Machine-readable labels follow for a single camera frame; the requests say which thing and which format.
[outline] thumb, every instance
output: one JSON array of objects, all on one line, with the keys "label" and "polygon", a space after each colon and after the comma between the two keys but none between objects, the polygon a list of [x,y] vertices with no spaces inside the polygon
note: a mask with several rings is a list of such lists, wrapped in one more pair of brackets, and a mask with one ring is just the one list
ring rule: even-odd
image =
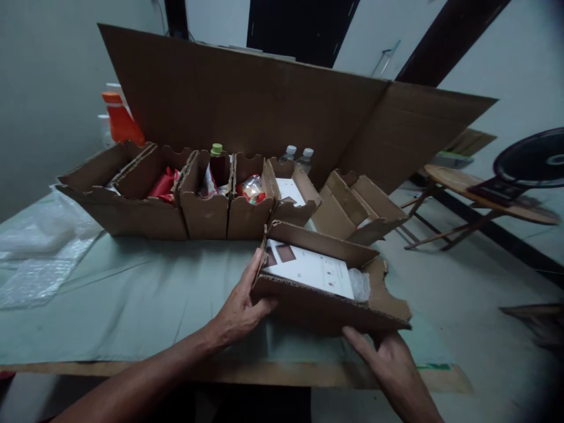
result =
[{"label": "thumb", "polygon": [[374,347],[363,337],[355,328],[345,326],[343,328],[343,335],[351,344],[352,348],[360,355],[360,357],[368,364],[373,371],[378,368],[380,358],[376,353]]},{"label": "thumb", "polygon": [[252,306],[250,312],[257,321],[261,321],[268,316],[278,306],[276,298],[262,298],[257,304]]}]

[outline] forearm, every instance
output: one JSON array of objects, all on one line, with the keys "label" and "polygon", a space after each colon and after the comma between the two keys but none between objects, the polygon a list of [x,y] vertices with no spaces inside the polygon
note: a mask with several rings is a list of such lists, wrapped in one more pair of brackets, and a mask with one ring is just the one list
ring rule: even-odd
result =
[{"label": "forearm", "polygon": [[208,335],[206,327],[202,328],[172,347],[108,379],[54,422],[138,421],[185,381],[195,364],[220,348]]}]

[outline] table surface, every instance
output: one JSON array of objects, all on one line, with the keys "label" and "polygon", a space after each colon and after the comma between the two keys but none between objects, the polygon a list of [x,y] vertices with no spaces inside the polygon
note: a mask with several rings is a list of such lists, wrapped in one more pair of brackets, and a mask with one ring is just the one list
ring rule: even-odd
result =
[{"label": "table surface", "polygon": [[428,164],[425,171],[429,177],[445,186],[449,190],[476,202],[487,209],[497,210],[502,214],[515,217],[517,219],[526,220],[532,223],[557,225],[560,224],[560,217],[552,211],[545,210],[538,206],[528,206],[525,204],[505,207],[501,204],[489,201],[481,196],[468,192],[466,189],[483,182],[476,176],[464,173],[460,170],[450,169],[448,167]]}]

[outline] wall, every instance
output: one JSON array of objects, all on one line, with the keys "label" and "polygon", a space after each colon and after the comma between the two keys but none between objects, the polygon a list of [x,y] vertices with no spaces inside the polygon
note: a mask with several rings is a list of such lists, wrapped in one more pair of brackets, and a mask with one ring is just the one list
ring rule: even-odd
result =
[{"label": "wall", "polygon": [[247,46],[251,0],[186,0],[188,30],[197,41]]},{"label": "wall", "polygon": [[334,69],[372,74],[382,50],[401,40],[384,73],[378,78],[395,79],[419,41],[431,26],[447,0],[360,0]]},{"label": "wall", "polygon": [[0,221],[102,148],[100,93],[116,76],[97,22],[163,33],[150,0],[0,3]]},{"label": "wall", "polygon": [[[511,144],[564,126],[564,11],[558,0],[512,0],[439,88],[500,99],[471,127],[498,136],[466,170],[481,178]],[[564,188],[531,190],[564,216]],[[508,217],[496,220],[534,248],[564,264],[564,229]]]}]

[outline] tiled floor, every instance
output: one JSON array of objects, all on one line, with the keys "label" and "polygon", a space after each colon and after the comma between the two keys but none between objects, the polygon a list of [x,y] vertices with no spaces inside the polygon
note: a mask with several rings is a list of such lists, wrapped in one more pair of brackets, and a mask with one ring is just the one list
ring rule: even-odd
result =
[{"label": "tiled floor", "polygon": [[[398,190],[401,204],[412,192]],[[462,222],[435,200],[420,213],[439,229]],[[432,233],[419,221],[407,227],[419,238]],[[433,394],[446,421],[514,422],[535,410],[557,360],[532,344],[532,333],[498,307],[561,300],[562,290],[513,258],[482,234],[451,251],[436,241],[405,251],[397,232],[379,246],[413,293],[410,306],[440,329],[474,386],[474,395]],[[4,393],[0,422],[35,422],[60,411],[99,383],[90,378],[18,374]],[[399,421],[378,391],[314,389],[314,421]]]}]

